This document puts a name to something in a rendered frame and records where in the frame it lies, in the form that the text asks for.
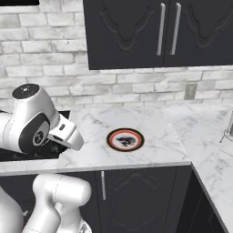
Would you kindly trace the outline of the black extractor hood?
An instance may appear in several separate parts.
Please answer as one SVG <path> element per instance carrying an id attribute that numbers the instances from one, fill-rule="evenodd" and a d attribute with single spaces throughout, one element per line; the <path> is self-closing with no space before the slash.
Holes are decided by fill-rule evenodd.
<path id="1" fill-rule="evenodd" d="M 39 0 L 0 0 L 0 6 L 40 5 Z"/>

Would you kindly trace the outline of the red-rimmed black patterned plate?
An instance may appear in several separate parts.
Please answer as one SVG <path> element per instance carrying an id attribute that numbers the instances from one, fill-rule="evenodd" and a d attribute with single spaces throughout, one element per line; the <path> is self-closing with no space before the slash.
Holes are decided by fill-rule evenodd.
<path id="1" fill-rule="evenodd" d="M 106 143 L 116 151 L 131 152 L 140 149 L 144 143 L 144 136 L 133 128 L 118 128 L 106 136 Z"/>

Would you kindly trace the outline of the dark upper cupboard door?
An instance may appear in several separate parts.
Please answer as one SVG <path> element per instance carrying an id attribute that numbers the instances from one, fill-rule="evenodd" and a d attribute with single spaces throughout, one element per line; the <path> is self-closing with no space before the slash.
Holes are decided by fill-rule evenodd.
<path id="1" fill-rule="evenodd" d="M 161 56 L 157 56 L 160 3 L 166 5 Z M 91 70 L 163 65 L 170 0 L 83 0 Z"/>
<path id="2" fill-rule="evenodd" d="M 172 56 L 176 2 L 182 8 Z M 233 65 L 233 0 L 170 0 L 166 36 L 164 67 Z"/>

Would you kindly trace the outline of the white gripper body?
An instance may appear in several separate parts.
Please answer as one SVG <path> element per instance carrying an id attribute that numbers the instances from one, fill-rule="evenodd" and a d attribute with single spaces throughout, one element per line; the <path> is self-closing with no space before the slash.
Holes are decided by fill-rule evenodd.
<path id="1" fill-rule="evenodd" d="M 47 137 L 60 145 L 76 151 L 80 150 L 84 145 L 84 139 L 76 129 L 76 126 L 61 125 L 50 130 Z"/>

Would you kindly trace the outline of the black hob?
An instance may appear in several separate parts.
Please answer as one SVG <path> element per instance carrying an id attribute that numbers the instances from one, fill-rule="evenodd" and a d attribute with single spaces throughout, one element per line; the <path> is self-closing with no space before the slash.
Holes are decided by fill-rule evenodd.
<path id="1" fill-rule="evenodd" d="M 0 110 L 0 162 L 55 159 L 67 150 L 48 138 L 49 121 L 44 113 L 22 127 L 10 123 L 11 115 Z"/>

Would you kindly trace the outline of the dark cupboard door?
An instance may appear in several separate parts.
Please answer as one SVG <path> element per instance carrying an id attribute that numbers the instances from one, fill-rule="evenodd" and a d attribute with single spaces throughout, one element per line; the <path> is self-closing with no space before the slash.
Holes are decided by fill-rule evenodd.
<path id="1" fill-rule="evenodd" d="M 182 8 L 172 56 L 176 2 Z M 233 65 L 233 0 L 170 0 L 166 36 L 164 67 Z"/>
<path id="2" fill-rule="evenodd" d="M 80 208 L 80 213 L 84 221 L 86 221 L 89 227 L 91 227 L 92 233 L 101 233 L 94 173 L 73 172 L 66 173 L 66 175 L 79 177 L 91 185 L 91 198 Z M 26 224 L 28 219 L 30 219 L 35 206 L 35 195 L 32 189 L 34 179 L 35 175 L 0 177 L 0 186 L 19 204 L 24 212 L 24 224 Z"/>
<path id="3" fill-rule="evenodd" d="M 166 5 L 161 56 L 157 56 L 160 3 Z M 91 70 L 163 65 L 170 0 L 83 0 Z"/>
<path id="4" fill-rule="evenodd" d="M 175 167 L 144 167 L 105 171 L 106 200 L 101 172 L 97 176 L 102 233 L 163 233 Z"/>

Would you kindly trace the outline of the grey wall socket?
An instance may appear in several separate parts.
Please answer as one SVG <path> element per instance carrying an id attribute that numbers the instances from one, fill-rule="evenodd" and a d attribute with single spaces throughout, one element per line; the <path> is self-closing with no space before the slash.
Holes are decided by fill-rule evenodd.
<path id="1" fill-rule="evenodd" d="M 184 95 L 185 100 L 193 100 L 196 95 L 198 85 L 193 83 L 193 84 L 187 84 L 186 86 L 186 91 Z"/>

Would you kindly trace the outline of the dark corner cupboard run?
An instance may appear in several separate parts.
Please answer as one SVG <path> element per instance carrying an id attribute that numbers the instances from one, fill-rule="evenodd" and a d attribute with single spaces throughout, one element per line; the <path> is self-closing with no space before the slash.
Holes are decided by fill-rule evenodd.
<path id="1" fill-rule="evenodd" d="M 228 233 L 194 171 L 190 175 L 176 233 Z"/>

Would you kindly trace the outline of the dark lower cupboard door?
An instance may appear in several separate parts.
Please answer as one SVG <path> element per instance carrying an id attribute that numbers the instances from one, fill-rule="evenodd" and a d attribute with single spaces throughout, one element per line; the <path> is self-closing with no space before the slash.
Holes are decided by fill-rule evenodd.
<path id="1" fill-rule="evenodd" d="M 163 233 L 175 167 L 144 167 L 105 171 L 106 200 L 101 172 L 97 176 L 102 233 Z"/>
<path id="2" fill-rule="evenodd" d="M 80 208 L 80 213 L 84 221 L 86 221 L 89 227 L 91 227 L 92 233 L 101 233 L 94 173 L 73 172 L 66 173 L 66 175 L 79 177 L 91 185 L 91 198 Z M 28 219 L 30 219 L 35 206 L 35 195 L 32 189 L 34 179 L 35 175 L 0 177 L 0 186 L 19 204 L 24 212 L 24 224 L 26 224 Z"/>

